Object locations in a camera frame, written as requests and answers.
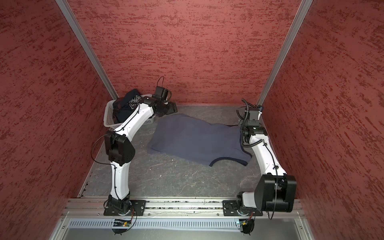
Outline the grey blue tank top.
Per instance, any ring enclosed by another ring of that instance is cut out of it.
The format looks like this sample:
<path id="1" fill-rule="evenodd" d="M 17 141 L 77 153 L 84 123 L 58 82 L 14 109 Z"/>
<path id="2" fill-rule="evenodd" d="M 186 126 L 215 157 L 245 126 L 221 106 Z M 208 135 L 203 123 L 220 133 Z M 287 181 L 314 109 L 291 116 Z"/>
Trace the grey blue tank top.
<path id="1" fill-rule="evenodd" d="M 247 166 L 252 158 L 241 146 L 239 126 L 211 124 L 184 114 L 158 120 L 147 153 L 165 153 L 210 167 L 221 160 Z"/>

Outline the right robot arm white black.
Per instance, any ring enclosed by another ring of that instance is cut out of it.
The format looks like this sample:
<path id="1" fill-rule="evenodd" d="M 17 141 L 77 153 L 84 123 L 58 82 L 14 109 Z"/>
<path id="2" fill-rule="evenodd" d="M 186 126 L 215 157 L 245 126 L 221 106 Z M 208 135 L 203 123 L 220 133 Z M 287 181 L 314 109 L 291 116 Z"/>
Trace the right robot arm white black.
<path id="1" fill-rule="evenodd" d="M 267 132 L 258 121 L 243 120 L 241 144 L 252 149 L 261 171 L 261 178 L 252 192 L 240 192 L 237 205 L 242 215 L 252 209 L 266 212 L 272 219 L 275 212 L 290 213 L 294 207 L 297 181 L 279 163 Z"/>

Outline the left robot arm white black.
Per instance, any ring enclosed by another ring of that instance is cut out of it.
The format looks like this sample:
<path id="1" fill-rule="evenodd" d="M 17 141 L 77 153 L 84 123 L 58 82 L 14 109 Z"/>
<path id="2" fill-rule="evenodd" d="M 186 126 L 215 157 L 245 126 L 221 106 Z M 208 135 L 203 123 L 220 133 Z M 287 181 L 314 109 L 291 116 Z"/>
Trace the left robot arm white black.
<path id="1" fill-rule="evenodd" d="M 136 150 L 131 143 L 142 125 L 152 116 L 176 113 L 177 105 L 159 98 L 144 97 L 134 112 L 114 131 L 105 136 L 106 153 L 112 168 L 112 189 L 104 215 L 130 215 L 134 207 L 130 201 L 129 168 Z"/>

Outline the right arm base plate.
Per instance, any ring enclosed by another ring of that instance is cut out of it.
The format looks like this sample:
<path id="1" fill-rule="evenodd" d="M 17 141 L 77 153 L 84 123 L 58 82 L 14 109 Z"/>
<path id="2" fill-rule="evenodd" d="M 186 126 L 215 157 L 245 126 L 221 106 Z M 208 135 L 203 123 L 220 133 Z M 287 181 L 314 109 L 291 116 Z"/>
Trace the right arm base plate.
<path id="1" fill-rule="evenodd" d="M 237 201 L 222 201 L 224 216 L 261 217 L 263 213 L 255 208 L 238 206 Z"/>

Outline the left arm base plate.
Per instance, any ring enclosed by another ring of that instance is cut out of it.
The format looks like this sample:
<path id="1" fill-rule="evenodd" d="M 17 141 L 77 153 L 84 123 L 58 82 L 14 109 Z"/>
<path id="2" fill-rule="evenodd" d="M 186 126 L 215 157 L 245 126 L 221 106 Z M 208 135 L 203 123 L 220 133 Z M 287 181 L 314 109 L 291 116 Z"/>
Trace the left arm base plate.
<path id="1" fill-rule="evenodd" d="M 108 216 L 108 217 L 110 217 L 110 216 L 129 217 L 132 214 L 134 214 L 135 216 L 141 217 L 144 215 L 146 203 L 147 203 L 147 201 L 145 201 L 145 200 L 131 200 L 131 208 L 133 208 L 134 211 L 129 210 L 126 214 L 119 214 L 118 211 L 115 210 L 114 208 L 106 206 L 104 209 L 103 215 Z"/>

